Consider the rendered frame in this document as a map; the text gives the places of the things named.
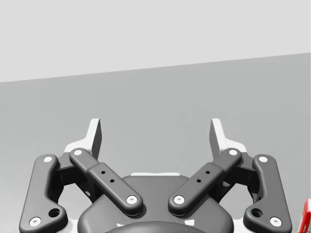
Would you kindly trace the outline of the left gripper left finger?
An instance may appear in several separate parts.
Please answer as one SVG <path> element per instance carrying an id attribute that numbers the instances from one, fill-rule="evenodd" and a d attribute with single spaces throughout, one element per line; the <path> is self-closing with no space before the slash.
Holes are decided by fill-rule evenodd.
<path id="1" fill-rule="evenodd" d="M 19 222 L 21 233 L 57 233 L 69 218 L 58 201 L 64 186 L 76 184 L 91 202 L 105 195 L 126 216 L 143 211 L 142 196 L 107 164 L 98 161 L 101 123 L 90 121 L 85 138 L 69 143 L 62 156 L 36 158 Z"/>

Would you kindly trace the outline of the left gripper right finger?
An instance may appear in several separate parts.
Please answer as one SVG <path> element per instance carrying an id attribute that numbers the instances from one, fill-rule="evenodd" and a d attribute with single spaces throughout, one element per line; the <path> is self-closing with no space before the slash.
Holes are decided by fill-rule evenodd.
<path id="1" fill-rule="evenodd" d="M 247 187 L 253 200 L 243 215 L 246 229 L 254 233 L 290 233 L 293 226 L 275 158 L 248 155 L 243 144 L 226 138 L 218 118 L 211 120 L 209 142 L 213 161 L 171 194 L 170 213 L 184 216 L 206 195 L 220 201 L 238 183 Z"/>

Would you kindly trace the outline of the red and white carton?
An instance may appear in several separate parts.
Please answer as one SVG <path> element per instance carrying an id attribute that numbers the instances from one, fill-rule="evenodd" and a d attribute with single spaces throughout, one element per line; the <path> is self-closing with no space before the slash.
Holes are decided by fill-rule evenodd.
<path id="1" fill-rule="evenodd" d="M 298 233 L 311 233 L 311 199 L 307 198 L 304 203 Z"/>

